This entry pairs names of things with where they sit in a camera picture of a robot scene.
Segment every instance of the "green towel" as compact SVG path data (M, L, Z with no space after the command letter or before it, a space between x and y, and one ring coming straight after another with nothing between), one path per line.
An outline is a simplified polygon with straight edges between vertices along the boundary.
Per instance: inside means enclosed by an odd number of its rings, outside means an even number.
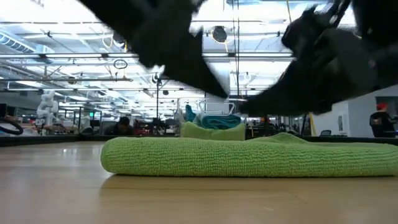
M101 163L115 174L177 177L359 177L396 175L398 147L314 144L289 134L249 141L115 138Z
M181 137L206 140L244 141L245 125L240 124L227 130L201 128L191 122L181 123Z

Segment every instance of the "dark hair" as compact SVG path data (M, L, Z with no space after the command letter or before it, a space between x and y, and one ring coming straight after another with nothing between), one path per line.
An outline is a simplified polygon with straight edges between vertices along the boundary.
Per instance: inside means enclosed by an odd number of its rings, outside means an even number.
M129 126L130 125L130 119L128 117L121 117L119 120L119 124Z

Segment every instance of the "blurry black object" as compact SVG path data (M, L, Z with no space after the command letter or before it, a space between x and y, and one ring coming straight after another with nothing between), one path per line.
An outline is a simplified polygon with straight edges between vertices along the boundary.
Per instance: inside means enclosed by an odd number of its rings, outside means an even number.
M167 77L227 97L202 57L203 33L189 33L192 14L205 0L80 1L126 39L143 66L165 65Z
M9 119L0 118L0 123L11 124L12 126L14 126L17 129L17 131L14 131L14 130L4 128L0 125L0 131L2 131L4 133L13 134L13 135L21 135L24 132L24 129L19 124L15 123Z
M351 3L358 34L338 29ZM243 113L300 115L398 83L398 1L335 0L293 21L282 43L295 59L279 81L243 104Z

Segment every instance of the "round ceiling fixture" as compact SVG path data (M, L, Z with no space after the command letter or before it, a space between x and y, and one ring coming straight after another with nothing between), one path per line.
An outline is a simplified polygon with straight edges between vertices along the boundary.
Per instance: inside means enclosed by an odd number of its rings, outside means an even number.
M113 33L113 40L119 44L124 44L124 38L116 32Z
M113 66L117 69L125 69L127 68L127 62L123 59L117 59L113 62Z
M68 79L70 80L70 81L68 81L68 83L69 84L71 84L71 85L74 85L74 84L76 84L76 78L75 77L68 77Z
M226 38L228 35L225 32L225 27L224 26L216 26L211 33L212 38L219 42L219 43L225 43Z

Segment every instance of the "chair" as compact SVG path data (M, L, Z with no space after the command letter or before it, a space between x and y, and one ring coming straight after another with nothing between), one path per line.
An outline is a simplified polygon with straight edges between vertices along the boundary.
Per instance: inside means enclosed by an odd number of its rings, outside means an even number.
M319 136L331 136L330 130L323 130Z
M117 122L116 121L103 121L101 122L101 127L99 129L99 134L100 135L105 135L105 131L108 127L115 125Z

